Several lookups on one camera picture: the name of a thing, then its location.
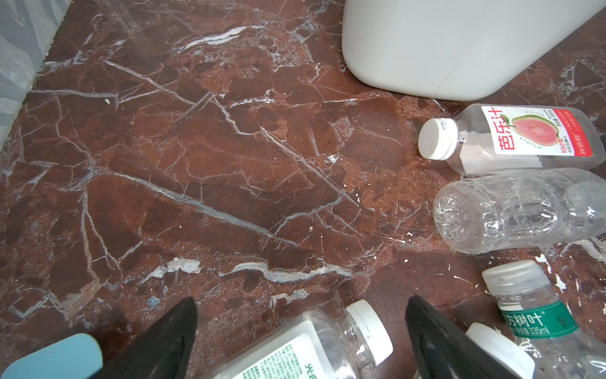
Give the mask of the clear unlabelled bottle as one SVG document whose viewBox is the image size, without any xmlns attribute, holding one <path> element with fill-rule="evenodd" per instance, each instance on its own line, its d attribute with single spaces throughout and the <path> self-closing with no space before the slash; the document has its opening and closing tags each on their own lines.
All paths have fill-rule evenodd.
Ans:
<svg viewBox="0 0 606 379">
<path fill-rule="evenodd" d="M 605 181 L 577 168 L 467 178 L 440 190 L 433 220 L 464 254 L 572 243 L 605 232 Z"/>
</svg>

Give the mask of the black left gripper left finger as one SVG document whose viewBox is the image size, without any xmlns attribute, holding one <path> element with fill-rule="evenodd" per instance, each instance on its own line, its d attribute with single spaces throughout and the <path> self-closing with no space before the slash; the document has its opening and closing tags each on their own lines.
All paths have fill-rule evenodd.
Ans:
<svg viewBox="0 0 606 379">
<path fill-rule="evenodd" d="M 195 341 L 197 317 L 194 299 L 184 298 L 93 377 L 185 377 Z"/>
</svg>

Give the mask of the white plastic trash bin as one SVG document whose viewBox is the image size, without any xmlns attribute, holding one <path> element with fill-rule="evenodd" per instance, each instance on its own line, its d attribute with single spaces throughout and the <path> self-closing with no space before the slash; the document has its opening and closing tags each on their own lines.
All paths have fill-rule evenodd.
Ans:
<svg viewBox="0 0 606 379">
<path fill-rule="evenodd" d="M 374 88 L 485 98 L 603 10 L 603 1 L 348 1 L 342 53 Z"/>
</svg>

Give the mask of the guava juice bottle red label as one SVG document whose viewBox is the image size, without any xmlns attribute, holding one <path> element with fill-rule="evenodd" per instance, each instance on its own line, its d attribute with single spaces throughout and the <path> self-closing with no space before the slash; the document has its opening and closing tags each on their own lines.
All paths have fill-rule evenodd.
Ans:
<svg viewBox="0 0 606 379">
<path fill-rule="evenodd" d="M 593 123 L 572 107 L 472 104 L 453 118 L 428 120 L 418 150 L 467 176 L 519 169 L 590 170 L 605 161 Z"/>
</svg>

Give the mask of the white label bottle left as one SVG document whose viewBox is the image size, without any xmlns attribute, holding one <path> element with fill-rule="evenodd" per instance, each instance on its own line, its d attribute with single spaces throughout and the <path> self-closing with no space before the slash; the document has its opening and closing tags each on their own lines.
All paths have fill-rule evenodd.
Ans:
<svg viewBox="0 0 606 379">
<path fill-rule="evenodd" d="M 203 378 L 360 378 L 393 353 L 388 331 L 364 299 L 341 317 L 307 310 Z"/>
</svg>

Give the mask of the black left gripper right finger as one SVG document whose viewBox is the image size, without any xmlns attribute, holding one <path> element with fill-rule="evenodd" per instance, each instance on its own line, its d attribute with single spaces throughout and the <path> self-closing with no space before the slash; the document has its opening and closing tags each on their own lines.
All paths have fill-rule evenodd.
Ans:
<svg viewBox="0 0 606 379">
<path fill-rule="evenodd" d="M 516 378 L 421 296 L 410 297 L 405 319 L 422 379 Z"/>
</svg>

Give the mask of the clear bottle green cap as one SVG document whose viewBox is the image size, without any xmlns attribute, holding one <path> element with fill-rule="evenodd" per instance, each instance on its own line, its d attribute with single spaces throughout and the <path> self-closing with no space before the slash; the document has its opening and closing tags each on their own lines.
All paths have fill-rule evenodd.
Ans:
<svg viewBox="0 0 606 379">
<path fill-rule="evenodd" d="M 538 263 L 507 263 L 482 277 L 514 342 L 535 362 L 535 378 L 605 377 L 605 343 L 579 328 Z"/>
</svg>

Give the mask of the light blue spatula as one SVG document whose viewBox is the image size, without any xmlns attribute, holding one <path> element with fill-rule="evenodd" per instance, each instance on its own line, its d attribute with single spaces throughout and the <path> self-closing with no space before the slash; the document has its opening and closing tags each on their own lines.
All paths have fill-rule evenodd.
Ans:
<svg viewBox="0 0 606 379">
<path fill-rule="evenodd" d="M 11 363 L 5 378 L 90 378 L 103 367 L 96 339 L 78 333 Z"/>
</svg>

